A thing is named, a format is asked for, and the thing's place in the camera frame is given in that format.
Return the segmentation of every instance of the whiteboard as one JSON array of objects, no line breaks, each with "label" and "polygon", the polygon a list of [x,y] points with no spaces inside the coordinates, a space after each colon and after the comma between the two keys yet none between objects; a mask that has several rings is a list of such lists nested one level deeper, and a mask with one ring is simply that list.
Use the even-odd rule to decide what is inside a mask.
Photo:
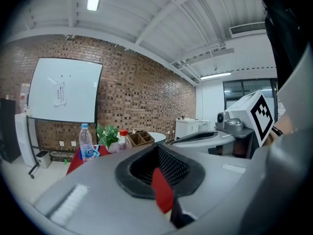
[{"label": "whiteboard", "polygon": [[[55,121],[94,123],[101,69],[101,64],[92,62],[40,58],[29,91],[31,116]],[[59,85],[64,85],[61,104],[57,95]]]}]

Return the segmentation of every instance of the window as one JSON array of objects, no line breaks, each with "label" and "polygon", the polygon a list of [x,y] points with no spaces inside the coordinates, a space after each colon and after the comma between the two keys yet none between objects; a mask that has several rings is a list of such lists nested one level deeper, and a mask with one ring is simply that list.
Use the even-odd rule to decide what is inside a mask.
[{"label": "window", "polygon": [[239,81],[227,81],[224,85],[224,104],[225,110],[232,106],[244,95],[262,90],[268,104],[270,113],[277,121],[277,97],[274,79],[251,79]]},{"label": "window", "polygon": [[244,96],[241,82],[224,82],[224,96],[227,109]]}]

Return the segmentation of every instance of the wooden organizer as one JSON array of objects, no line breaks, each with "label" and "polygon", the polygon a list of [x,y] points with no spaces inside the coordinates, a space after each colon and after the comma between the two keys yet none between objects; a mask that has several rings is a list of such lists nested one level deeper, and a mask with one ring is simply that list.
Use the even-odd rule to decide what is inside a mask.
[{"label": "wooden organizer", "polygon": [[129,134],[127,136],[128,141],[132,145],[132,147],[137,147],[140,145],[150,144],[154,143],[154,138],[146,131],[135,133],[135,134]]}]

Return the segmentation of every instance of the floor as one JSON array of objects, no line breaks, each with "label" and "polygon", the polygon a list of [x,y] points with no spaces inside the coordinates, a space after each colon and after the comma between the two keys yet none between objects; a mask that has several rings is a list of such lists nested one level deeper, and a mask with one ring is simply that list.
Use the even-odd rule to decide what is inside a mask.
[{"label": "floor", "polygon": [[12,193],[34,204],[39,196],[51,185],[65,177],[70,163],[52,161],[47,169],[35,169],[34,179],[30,178],[27,166],[22,156],[19,156],[12,164],[2,160],[1,173],[6,180]]}]

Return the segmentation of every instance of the person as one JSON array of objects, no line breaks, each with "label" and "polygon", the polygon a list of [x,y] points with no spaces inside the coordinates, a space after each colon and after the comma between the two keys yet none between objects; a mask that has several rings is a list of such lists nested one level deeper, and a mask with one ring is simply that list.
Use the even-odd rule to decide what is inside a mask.
[{"label": "person", "polygon": [[[265,26],[276,62],[278,90],[282,88],[300,61],[312,39],[305,11],[309,0],[262,0],[266,9]],[[293,131],[291,119],[285,112],[274,125],[284,135]],[[278,138],[270,132],[264,145]]]}]

